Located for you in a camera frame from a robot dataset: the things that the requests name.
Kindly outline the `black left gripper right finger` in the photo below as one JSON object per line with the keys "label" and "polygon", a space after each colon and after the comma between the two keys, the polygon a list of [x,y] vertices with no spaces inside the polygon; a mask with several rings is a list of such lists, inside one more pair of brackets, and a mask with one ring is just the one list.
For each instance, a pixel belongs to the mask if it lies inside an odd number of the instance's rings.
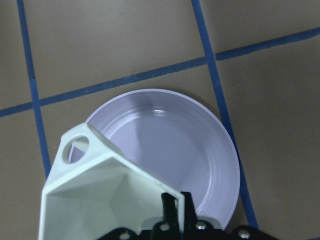
{"label": "black left gripper right finger", "polygon": [[190,192],[182,191],[184,196],[184,240],[198,240],[198,217],[195,211],[195,206]]}

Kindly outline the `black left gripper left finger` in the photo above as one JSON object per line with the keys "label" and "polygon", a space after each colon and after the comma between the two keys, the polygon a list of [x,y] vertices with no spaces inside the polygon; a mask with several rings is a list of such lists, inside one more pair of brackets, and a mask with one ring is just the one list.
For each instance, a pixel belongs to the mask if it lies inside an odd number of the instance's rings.
{"label": "black left gripper left finger", "polygon": [[180,229],[176,199],[169,193],[161,194],[163,217],[161,223],[161,234],[165,240],[179,240]]}

